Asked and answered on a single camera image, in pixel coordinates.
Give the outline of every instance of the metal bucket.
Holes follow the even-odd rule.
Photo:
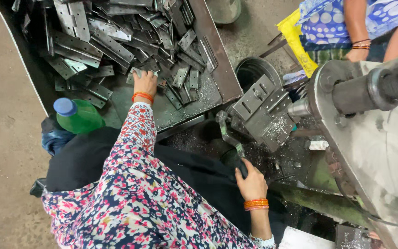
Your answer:
[[[282,85],[276,69],[268,61],[259,57],[247,57],[243,59],[237,65],[235,73],[244,93],[263,75],[266,75],[275,86]]]

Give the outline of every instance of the woman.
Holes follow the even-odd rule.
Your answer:
[[[301,42],[317,64],[398,57],[398,0],[306,0],[299,8]],[[378,41],[393,29],[389,43]]]
[[[201,195],[153,156],[152,99],[157,77],[134,72],[134,104],[96,184],[42,196],[52,233],[62,248],[274,248],[268,206],[248,207],[251,236],[229,222]],[[250,205],[267,196],[256,167],[235,178]]]

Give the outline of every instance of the person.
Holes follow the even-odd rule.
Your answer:
[[[157,77],[133,77],[134,103],[119,134],[103,127],[77,135],[50,160],[41,200],[58,245],[275,248],[284,211],[272,212],[281,204],[262,173],[242,159],[244,179],[220,162],[155,145]]]
[[[302,45],[319,65],[398,57],[398,0],[305,0],[299,8]]]

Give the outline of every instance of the pink bangle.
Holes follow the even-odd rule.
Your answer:
[[[269,209],[270,206],[255,206],[246,208],[245,211],[257,210],[257,209]]]

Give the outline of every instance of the blue bottle cap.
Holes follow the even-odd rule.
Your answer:
[[[72,116],[78,111],[76,103],[68,98],[59,98],[53,104],[55,111],[61,116]]]

